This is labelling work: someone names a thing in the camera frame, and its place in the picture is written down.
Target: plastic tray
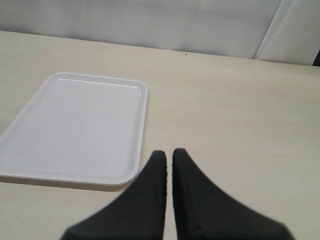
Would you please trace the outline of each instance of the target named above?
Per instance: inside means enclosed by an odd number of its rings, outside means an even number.
[[[138,172],[147,86],[57,73],[0,137],[0,176],[120,185]]]

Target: white table surface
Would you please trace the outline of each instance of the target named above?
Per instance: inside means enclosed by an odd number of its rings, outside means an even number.
[[[0,133],[57,72],[148,85],[140,167],[152,150],[166,152],[165,240],[177,239],[170,168],[177,147],[228,194],[285,223],[297,240],[320,239],[319,67],[0,32]],[[1,240],[57,240],[123,190],[2,181]]]

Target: white wall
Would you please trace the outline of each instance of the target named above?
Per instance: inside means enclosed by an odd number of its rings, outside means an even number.
[[[0,0],[0,30],[312,64],[319,9],[320,0]]]

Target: white tray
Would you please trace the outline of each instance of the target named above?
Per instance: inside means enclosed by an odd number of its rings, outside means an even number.
[[[140,81],[50,76],[0,137],[0,176],[130,181],[139,170],[147,99]]]

